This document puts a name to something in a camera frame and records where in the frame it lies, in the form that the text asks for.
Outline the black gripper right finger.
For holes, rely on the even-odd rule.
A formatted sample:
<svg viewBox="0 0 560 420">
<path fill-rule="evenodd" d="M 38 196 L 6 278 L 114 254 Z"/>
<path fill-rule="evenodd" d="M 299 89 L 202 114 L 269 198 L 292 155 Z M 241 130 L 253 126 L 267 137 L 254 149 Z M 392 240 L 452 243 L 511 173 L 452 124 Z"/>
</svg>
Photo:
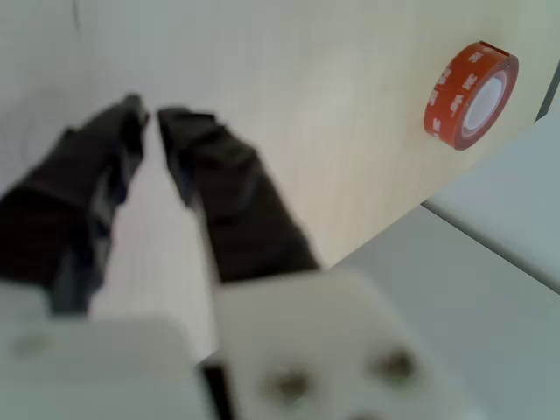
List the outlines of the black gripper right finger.
<svg viewBox="0 0 560 420">
<path fill-rule="evenodd" d="M 178 193 L 202 212 L 221 284 L 319 270 L 253 146 L 212 114 L 169 107 L 157 120 Z"/>
</svg>

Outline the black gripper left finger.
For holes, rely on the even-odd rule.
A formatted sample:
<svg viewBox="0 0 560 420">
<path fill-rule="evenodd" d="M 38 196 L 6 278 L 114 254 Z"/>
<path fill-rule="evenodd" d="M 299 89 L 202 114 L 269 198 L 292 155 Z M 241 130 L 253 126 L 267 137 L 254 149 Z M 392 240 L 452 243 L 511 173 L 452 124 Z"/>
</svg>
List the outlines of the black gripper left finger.
<svg viewBox="0 0 560 420">
<path fill-rule="evenodd" d="M 46 295 L 53 313 L 86 313 L 102 287 L 118 207 L 144 158 L 149 113 L 128 94 L 52 149 L 1 198 L 1 280 Z"/>
</svg>

